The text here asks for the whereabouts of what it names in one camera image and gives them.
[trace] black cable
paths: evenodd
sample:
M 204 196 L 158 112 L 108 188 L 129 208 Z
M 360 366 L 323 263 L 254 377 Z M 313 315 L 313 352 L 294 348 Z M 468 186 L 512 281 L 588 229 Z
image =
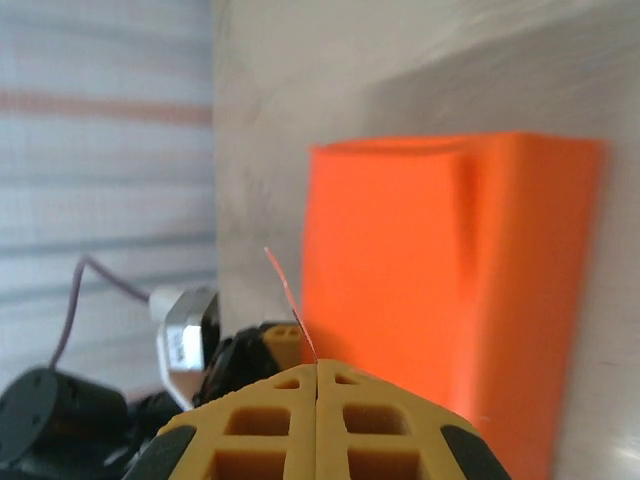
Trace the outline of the black cable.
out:
M 85 267 L 91 267 L 94 272 L 100 275 L 102 278 L 111 283 L 114 287 L 117 287 L 124 293 L 129 296 L 135 298 L 136 300 L 140 300 L 141 302 L 149 303 L 150 294 L 145 292 L 144 290 L 140 290 L 131 283 L 126 280 L 118 277 L 115 273 L 110 271 L 96 259 L 91 257 L 90 255 L 83 255 L 78 260 L 76 264 L 76 268 L 73 272 L 73 280 L 71 281 L 71 291 L 69 292 L 69 304 L 67 306 L 67 315 L 65 318 L 64 326 L 62 328 L 62 334 L 60 335 L 60 340 L 58 340 L 58 345 L 56 346 L 53 355 L 51 356 L 51 360 L 49 361 L 49 368 L 56 368 L 56 365 L 60 361 L 60 357 L 64 353 L 64 349 L 69 342 L 69 337 L 71 336 L 71 329 L 73 327 L 73 322 L 76 316 L 76 310 L 78 308 L 78 296 L 80 295 L 80 284 L 82 281 L 82 274 L 84 273 Z

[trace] white wall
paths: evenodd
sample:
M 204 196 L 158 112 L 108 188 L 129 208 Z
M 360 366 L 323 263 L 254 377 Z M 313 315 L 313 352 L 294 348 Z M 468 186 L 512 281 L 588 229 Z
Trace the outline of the white wall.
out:
M 79 254 L 215 282 L 207 0 L 0 0 L 0 389 L 46 361 Z M 158 382 L 143 306 L 85 276 L 61 367 Z

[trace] orange block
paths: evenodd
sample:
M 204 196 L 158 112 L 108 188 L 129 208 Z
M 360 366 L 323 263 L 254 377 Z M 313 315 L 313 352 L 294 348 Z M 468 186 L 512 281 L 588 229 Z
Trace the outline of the orange block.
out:
M 466 417 L 514 478 L 549 478 L 603 158 L 523 133 L 315 148 L 318 354 Z

